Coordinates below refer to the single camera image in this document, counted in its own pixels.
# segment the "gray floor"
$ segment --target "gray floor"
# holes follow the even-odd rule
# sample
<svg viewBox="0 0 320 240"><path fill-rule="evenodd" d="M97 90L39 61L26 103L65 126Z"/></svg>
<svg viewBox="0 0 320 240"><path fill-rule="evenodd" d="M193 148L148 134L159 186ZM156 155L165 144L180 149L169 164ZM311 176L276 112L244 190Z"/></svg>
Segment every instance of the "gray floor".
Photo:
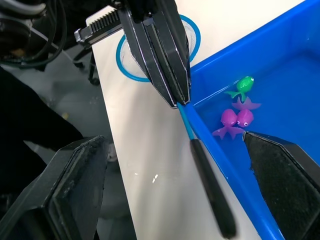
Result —
<svg viewBox="0 0 320 240"><path fill-rule="evenodd" d="M81 46L67 51L74 57ZM34 89L54 111L72 123L83 136L103 135L112 142L109 120L100 86L88 81L90 55L83 58L86 68L80 71L61 54L45 72L34 69L6 68ZM28 143L47 163L54 152ZM134 240L135 232L117 162L108 164L103 203L97 230L101 240Z"/></svg>

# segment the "dark fabric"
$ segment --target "dark fabric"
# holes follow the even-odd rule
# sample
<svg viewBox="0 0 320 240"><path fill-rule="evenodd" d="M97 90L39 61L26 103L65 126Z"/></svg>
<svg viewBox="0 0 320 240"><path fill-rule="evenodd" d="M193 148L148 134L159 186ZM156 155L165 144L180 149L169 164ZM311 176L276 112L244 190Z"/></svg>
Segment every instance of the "dark fabric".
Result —
<svg viewBox="0 0 320 240"><path fill-rule="evenodd" d="M83 136L1 67L0 89L0 194L20 193L46 167L24 141L57 151Z"/></svg>

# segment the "purple toy fish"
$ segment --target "purple toy fish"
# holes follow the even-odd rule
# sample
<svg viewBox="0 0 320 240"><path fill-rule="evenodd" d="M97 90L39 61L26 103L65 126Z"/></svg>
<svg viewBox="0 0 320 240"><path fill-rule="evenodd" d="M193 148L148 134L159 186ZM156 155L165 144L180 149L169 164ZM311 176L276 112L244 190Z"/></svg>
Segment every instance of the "purple toy fish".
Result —
<svg viewBox="0 0 320 240"><path fill-rule="evenodd" d="M259 108L261 103L252 103L249 97L246 97L244 103L242 103L240 101L240 97L238 97L237 102L232 103L232 106L235 109L240 110L237 116L236 124L242 128L245 128L254 120L254 115L250 110Z"/></svg>
<svg viewBox="0 0 320 240"><path fill-rule="evenodd" d="M226 109L221 115L221 122L224 125L223 128L220 128L212 133L213 136L220 136L221 139L224 139L224 136L228 132L232 139L235 139L237 134L242 134L244 130L240 127L234 127L236 124L237 115L232 109Z"/></svg>

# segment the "black rod handle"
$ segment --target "black rod handle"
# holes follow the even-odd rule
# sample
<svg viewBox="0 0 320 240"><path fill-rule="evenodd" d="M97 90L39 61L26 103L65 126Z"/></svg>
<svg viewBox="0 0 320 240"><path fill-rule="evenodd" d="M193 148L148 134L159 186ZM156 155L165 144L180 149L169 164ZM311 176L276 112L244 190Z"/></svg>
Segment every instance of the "black rod handle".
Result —
<svg viewBox="0 0 320 240"><path fill-rule="evenodd" d="M224 238L233 238L236 233L236 222L227 200L215 177L199 139L190 141L193 159L204 186L206 195L220 232Z"/></svg>

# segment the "white table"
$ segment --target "white table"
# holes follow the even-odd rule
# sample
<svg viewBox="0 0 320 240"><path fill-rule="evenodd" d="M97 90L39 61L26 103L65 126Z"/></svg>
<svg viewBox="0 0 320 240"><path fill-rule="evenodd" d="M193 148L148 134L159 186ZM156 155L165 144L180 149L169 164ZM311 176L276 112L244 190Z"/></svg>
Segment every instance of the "white table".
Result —
<svg viewBox="0 0 320 240"><path fill-rule="evenodd" d="M302 0L176 0L200 29L191 66L291 9ZM90 23L111 10L106 7ZM121 174L138 240L219 240L214 215L178 110L150 83L125 77L116 64L123 31L93 46ZM260 239L226 179L213 170L236 218L236 239Z"/></svg>

